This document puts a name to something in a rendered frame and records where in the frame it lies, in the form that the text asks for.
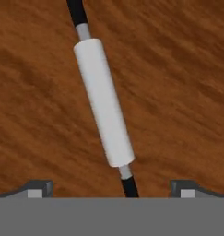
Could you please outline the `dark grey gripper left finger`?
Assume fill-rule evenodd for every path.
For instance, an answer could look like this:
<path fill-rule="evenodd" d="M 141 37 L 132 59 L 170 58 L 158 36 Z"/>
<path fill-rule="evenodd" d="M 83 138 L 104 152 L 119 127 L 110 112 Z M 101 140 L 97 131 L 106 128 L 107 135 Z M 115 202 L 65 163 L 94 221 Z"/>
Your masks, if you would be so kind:
<path fill-rule="evenodd" d="M 51 180 L 30 180 L 18 189 L 0 194 L 0 198 L 47 198 L 53 196 L 53 182 Z"/>

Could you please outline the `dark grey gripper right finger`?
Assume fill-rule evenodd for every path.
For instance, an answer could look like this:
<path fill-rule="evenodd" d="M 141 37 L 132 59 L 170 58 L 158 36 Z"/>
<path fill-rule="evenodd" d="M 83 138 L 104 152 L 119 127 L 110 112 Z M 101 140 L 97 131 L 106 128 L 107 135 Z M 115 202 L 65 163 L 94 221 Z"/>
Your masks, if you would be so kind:
<path fill-rule="evenodd" d="M 171 180 L 170 197 L 173 198 L 224 198 L 224 194 L 207 190 L 196 181 L 192 180 Z"/>

